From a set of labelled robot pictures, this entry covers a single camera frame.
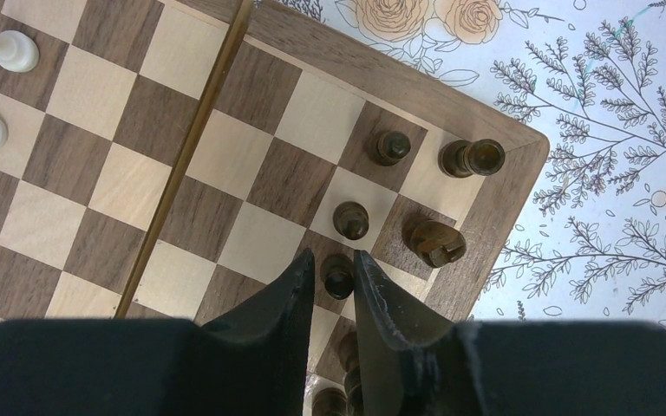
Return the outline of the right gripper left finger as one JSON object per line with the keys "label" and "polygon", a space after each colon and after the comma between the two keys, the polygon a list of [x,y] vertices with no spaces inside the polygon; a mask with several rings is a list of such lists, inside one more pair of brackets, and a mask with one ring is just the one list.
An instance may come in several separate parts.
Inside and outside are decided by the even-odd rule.
{"label": "right gripper left finger", "polygon": [[0,322],[0,415],[299,415],[315,258],[238,306],[178,318]]}

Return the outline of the dark chess piece seven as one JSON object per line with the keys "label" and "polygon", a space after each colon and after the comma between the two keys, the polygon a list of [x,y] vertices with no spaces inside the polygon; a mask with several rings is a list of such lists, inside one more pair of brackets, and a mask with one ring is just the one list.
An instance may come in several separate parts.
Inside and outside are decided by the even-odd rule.
{"label": "dark chess piece seven", "polygon": [[343,391],[329,387],[316,393],[312,401],[312,416],[347,416],[347,398]]}

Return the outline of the dark chess piece three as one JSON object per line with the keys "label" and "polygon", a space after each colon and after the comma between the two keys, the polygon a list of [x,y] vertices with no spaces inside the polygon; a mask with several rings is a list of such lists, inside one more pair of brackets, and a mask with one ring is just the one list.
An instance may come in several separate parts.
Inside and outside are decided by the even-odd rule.
{"label": "dark chess piece three", "polygon": [[348,240],[359,240],[369,231],[369,214],[363,205],[355,201],[339,204],[332,221],[336,232]]}

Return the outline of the dark chess piece five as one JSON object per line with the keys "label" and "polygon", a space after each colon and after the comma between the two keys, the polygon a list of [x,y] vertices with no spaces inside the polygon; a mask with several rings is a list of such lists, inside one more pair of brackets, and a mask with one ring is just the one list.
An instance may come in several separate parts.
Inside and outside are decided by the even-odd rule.
{"label": "dark chess piece five", "polygon": [[338,360],[347,374],[360,366],[357,332],[349,332],[338,344]]}

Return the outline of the dark chess piece four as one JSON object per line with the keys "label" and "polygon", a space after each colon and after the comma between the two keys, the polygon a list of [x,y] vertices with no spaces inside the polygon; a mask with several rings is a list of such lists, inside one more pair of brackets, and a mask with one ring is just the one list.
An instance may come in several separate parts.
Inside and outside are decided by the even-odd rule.
{"label": "dark chess piece four", "polygon": [[467,252],[465,237],[455,228],[427,217],[411,217],[402,230],[405,245],[427,266],[439,269]]}

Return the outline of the dark chess piece two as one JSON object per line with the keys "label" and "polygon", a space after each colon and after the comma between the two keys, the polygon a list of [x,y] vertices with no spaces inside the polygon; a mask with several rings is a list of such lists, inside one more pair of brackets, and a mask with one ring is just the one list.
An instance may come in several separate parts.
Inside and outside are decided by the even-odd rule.
{"label": "dark chess piece two", "polygon": [[369,143],[369,157],[379,166],[396,165],[410,150],[409,137],[400,131],[380,132]]}

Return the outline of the dark chess piece one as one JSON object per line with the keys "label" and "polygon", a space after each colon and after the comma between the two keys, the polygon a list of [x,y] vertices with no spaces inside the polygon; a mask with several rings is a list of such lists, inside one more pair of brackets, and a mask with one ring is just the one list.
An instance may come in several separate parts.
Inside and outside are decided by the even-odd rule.
{"label": "dark chess piece one", "polygon": [[439,151],[438,164],[447,176],[464,179],[495,174],[504,165],[505,158],[505,150],[495,140],[455,140]]}

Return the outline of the dark chess piece six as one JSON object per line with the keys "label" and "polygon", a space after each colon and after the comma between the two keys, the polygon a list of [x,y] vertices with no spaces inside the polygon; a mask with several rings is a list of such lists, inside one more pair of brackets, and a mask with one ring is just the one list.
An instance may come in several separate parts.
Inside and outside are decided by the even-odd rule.
{"label": "dark chess piece six", "polygon": [[336,300],[345,300],[354,291],[354,265],[344,254],[326,257],[321,266],[323,285],[328,295]]}

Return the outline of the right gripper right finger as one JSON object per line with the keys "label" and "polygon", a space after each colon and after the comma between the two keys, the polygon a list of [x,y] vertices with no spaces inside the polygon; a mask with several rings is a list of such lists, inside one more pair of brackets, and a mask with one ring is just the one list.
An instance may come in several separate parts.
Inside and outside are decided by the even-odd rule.
{"label": "right gripper right finger", "polygon": [[666,415],[666,328],[642,321],[462,321],[354,255],[368,415]]}

